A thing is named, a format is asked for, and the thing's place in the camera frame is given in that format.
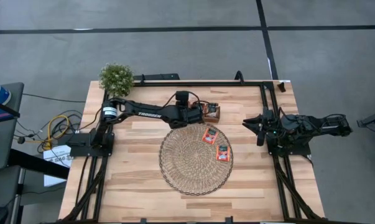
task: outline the paper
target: paper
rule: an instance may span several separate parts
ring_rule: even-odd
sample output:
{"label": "paper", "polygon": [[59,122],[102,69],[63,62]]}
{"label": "paper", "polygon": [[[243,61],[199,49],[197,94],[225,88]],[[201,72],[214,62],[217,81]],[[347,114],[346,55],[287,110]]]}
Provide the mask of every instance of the paper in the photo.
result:
{"label": "paper", "polygon": [[[49,162],[54,162],[58,165],[71,167],[71,157],[70,157],[71,148],[64,146],[54,147],[52,150],[44,151],[44,159]],[[44,186],[50,187],[59,183],[66,181],[65,179],[52,177],[49,175],[44,175]]]}

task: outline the wooden table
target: wooden table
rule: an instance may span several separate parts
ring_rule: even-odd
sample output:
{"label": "wooden table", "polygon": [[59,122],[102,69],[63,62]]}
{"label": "wooden table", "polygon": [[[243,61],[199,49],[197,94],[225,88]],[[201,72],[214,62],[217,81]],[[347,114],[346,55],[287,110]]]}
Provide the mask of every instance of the wooden table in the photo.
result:
{"label": "wooden table", "polygon": [[[286,113],[297,114],[291,83],[286,83],[285,89],[285,93],[275,90],[277,102]],[[201,100],[220,104],[221,118],[215,126],[225,133],[233,148],[230,178],[222,188],[208,195],[192,197],[178,193],[167,185],[159,167],[160,144],[170,131],[168,124],[153,118],[130,117],[114,126],[116,141],[107,166],[100,222],[139,222],[140,218],[147,218],[148,222],[223,222],[230,216],[236,222],[283,220],[272,157],[267,146],[256,146],[255,134],[241,125],[243,119],[262,113],[259,87],[135,87],[127,98],[163,105],[177,90],[190,90]],[[93,121],[103,93],[98,82],[91,82],[82,126]],[[85,132],[95,126],[92,124]],[[79,157],[72,163],[59,218],[75,204],[84,160]],[[302,156],[291,156],[290,160],[298,192],[315,213],[324,216],[312,165]],[[290,216],[294,217],[290,195],[285,191]],[[88,218],[93,214],[94,201],[91,198]]]}

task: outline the green plant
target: green plant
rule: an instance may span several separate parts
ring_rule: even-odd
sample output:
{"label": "green plant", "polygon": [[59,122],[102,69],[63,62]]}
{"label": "green plant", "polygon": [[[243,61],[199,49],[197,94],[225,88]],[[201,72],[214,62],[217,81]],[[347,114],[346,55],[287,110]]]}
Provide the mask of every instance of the green plant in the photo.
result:
{"label": "green plant", "polygon": [[133,72],[127,65],[107,63],[99,74],[100,88],[112,96],[127,96],[133,86]]}

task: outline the red snack packet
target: red snack packet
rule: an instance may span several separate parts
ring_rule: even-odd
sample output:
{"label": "red snack packet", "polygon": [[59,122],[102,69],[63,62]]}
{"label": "red snack packet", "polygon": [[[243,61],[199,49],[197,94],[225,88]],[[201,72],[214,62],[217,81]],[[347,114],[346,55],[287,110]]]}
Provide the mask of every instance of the red snack packet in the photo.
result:
{"label": "red snack packet", "polygon": [[216,137],[218,137],[218,132],[215,129],[207,128],[204,135],[202,136],[202,141],[209,144],[215,143]]}
{"label": "red snack packet", "polygon": [[216,159],[219,161],[230,161],[230,147],[221,145],[216,147]]}

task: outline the round wicker mat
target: round wicker mat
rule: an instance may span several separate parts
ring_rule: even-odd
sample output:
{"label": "round wicker mat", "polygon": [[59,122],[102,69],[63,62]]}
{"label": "round wicker mat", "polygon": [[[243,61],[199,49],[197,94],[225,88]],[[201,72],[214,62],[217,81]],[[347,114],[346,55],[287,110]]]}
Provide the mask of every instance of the round wicker mat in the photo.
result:
{"label": "round wicker mat", "polygon": [[[215,143],[202,140],[207,128],[219,132]],[[165,181],[180,193],[205,195],[219,189],[228,179],[233,167],[233,152],[230,161],[216,159],[216,147],[230,143],[217,128],[205,124],[192,124],[173,129],[162,142],[159,161]]]}

